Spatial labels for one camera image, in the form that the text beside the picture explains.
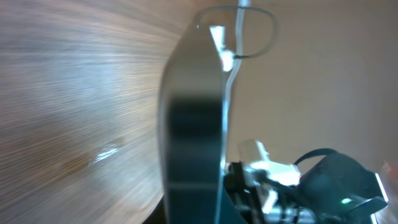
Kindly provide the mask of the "blue Galaxy smartphone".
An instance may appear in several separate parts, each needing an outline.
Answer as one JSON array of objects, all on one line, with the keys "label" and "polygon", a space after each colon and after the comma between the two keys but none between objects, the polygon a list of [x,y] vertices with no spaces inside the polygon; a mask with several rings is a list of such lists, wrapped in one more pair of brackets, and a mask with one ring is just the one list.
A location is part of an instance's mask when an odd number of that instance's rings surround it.
[{"label": "blue Galaxy smartphone", "polygon": [[218,223],[226,149],[225,83],[208,25],[192,23],[159,92],[159,152],[168,223]]}]

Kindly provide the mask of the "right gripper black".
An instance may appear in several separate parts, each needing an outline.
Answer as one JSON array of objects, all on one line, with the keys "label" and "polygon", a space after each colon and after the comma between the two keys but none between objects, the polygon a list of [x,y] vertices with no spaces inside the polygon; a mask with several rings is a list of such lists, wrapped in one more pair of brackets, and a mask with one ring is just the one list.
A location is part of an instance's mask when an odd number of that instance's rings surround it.
[{"label": "right gripper black", "polygon": [[272,180],[268,171],[232,162],[223,176],[224,223],[311,222],[311,209],[294,186]]}]

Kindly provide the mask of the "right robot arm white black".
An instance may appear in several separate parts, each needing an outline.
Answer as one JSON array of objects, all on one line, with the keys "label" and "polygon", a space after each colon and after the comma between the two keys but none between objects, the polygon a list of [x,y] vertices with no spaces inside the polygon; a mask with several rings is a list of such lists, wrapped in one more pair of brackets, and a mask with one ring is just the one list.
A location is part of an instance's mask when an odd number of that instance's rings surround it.
[{"label": "right robot arm white black", "polygon": [[293,164],[233,162],[223,186],[220,223],[377,223],[388,206],[377,173],[328,148]]}]

